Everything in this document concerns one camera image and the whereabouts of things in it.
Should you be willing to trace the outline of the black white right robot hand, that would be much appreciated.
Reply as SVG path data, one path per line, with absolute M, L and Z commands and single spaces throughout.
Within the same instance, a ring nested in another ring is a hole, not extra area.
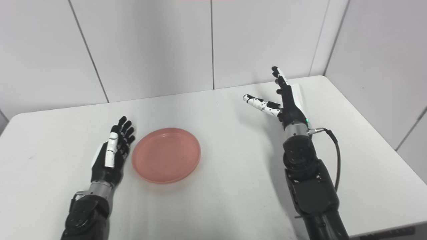
M 282 123 L 284 129 L 288 125 L 294 125 L 296 123 L 302 123 L 309 128 L 308 119 L 303 111 L 297 106 L 292 87 L 287 82 L 287 78 L 277 66 L 273 66 L 271 70 L 272 75 L 276 78 L 275 84 L 279 86 L 276 90 L 276 94 L 281 96 L 282 103 L 279 104 L 261 98 L 256 98 L 250 94 L 245 94 L 243 96 L 243 101 L 265 114 L 277 117 Z

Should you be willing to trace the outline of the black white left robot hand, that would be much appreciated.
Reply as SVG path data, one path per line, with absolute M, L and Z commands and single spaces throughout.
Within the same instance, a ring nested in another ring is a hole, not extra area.
M 123 167 L 135 141 L 135 129 L 126 116 L 113 125 L 109 139 L 101 144 L 92 165 L 91 181 L 105 181 L 116 187 L 122 180 Z

